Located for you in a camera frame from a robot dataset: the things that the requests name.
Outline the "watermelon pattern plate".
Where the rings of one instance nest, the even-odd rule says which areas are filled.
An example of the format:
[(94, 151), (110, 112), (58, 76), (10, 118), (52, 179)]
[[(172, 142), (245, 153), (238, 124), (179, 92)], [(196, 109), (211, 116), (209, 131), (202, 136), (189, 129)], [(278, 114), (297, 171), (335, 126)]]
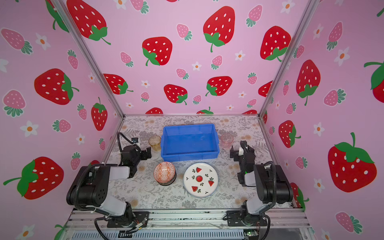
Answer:
[(211, 196), (216, 191), (218, 183), (216, 170), (206, 163), (193, 164), (184, 173), (184, 188), (196, 198)]

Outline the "pink transparent cup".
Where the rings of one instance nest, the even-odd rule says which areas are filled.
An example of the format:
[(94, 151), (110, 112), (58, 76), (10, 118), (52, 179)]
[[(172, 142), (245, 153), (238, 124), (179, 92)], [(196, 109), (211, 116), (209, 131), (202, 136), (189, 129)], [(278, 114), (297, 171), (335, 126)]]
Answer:
[(230, 149), (233, 145), (234, 137), (229, 133), (221, 135), (220, 143), (223, 149)]

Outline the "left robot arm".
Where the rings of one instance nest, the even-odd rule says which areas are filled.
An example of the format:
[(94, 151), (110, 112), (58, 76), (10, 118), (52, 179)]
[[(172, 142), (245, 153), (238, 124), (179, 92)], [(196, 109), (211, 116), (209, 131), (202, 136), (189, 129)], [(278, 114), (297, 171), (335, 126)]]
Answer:
[(147, 226), (149, 212), (134, 212), (129, 202), (119, 200), (108, 193), (109, 182), (133, 178), (138, 164), (152, 157), (151, 148), (140, 150), (137, 145), (123, 148), (120, 164), (94, 164), (82, 167), (70, 187), (66, 201), (78, 211), (102, 214), (98, 221), (106, 221), (108, 228), (131, 228)]

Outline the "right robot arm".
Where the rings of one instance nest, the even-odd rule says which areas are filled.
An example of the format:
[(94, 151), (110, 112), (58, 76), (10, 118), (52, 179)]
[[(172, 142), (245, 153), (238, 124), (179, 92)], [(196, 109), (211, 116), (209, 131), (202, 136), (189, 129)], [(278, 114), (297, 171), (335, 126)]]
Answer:
[(293, 200), (290, 187), (281, 166), (273, 161), (255, 164), (255, 150), (250, 146), (230, 150), (230, 158), (239, 163), (238, 181), (243, 187), (255, 188), (257, 195), (245, 200), (237, 211), (227, 211), (223, 217), (231, 227), (254, 226), (267, 220), (266, 212), (276, 204)]

